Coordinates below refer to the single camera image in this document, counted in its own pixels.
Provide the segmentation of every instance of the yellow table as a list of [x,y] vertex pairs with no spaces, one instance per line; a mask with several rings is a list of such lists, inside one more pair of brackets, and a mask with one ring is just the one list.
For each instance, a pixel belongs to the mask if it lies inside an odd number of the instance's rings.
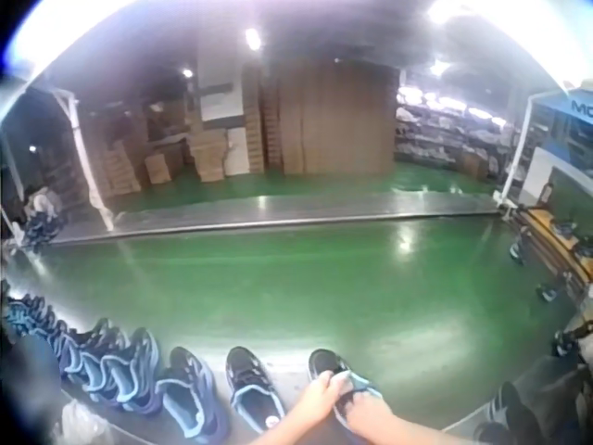
[[593,260],[590,258],[578,259],[571,253],[571,249],[578,242],[576,236],[565,238],[554,234],[550,225],[554,216],[547,210],[528,210],[523,213],[523,216],[532,230],[536,230],[546,239],[578,273],[583,283],[588,284],[593,281]]

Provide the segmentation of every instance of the blue sign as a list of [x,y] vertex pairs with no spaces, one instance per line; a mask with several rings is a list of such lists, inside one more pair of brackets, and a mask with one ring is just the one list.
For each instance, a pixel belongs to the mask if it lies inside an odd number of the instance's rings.
[[548,95],[536,99],[536,103],[544,107],[556,109],[562,113],[570,114],[582,121],[593,125],[593,92],[576,89],[564,93],[559,91],[556,95]]

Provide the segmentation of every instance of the hand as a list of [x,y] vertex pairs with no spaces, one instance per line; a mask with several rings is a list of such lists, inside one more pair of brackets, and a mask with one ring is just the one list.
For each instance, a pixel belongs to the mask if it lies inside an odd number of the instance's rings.
[[350,429],[366,439],[394,419],[391,409],[381,398],[368,392],[357,392],[346,405],[346,420]]
[[307,427],[317,425],[334,408],[347,381],[347,373],[334,376],[331,371],[325,371],[319,374],[305,388],[291,414]]

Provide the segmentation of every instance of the white bag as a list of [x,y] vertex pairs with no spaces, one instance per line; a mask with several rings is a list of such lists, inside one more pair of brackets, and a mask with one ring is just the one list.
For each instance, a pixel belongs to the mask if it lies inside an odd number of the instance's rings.
[[62,434],[57,445],[113,445],[109,423],[73,400],[62,410]]

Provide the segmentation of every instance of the green floor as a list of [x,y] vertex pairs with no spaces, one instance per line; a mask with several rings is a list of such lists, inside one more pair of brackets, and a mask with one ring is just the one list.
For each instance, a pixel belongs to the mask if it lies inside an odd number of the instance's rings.
[[49,248],[8,275],[75,324],[146,326],[215,372],[245,345],[281,393],[305,381],[313,349],[334,349],[397,414],[444,427],[546,352],[574,313],[536,298],[548,273],[515,265],[512,238],[490,218],[153,237]]
[[488,193],[494,186],[460,173],[400,162],[387,176],[284,176],[278,172],[231,176],[217,183],[200,183],[196,169],[186,167],[175,181],[143,192],[113,197],[113,211],[152,210],[235,197],[368,193],[394,190],[449,193]]

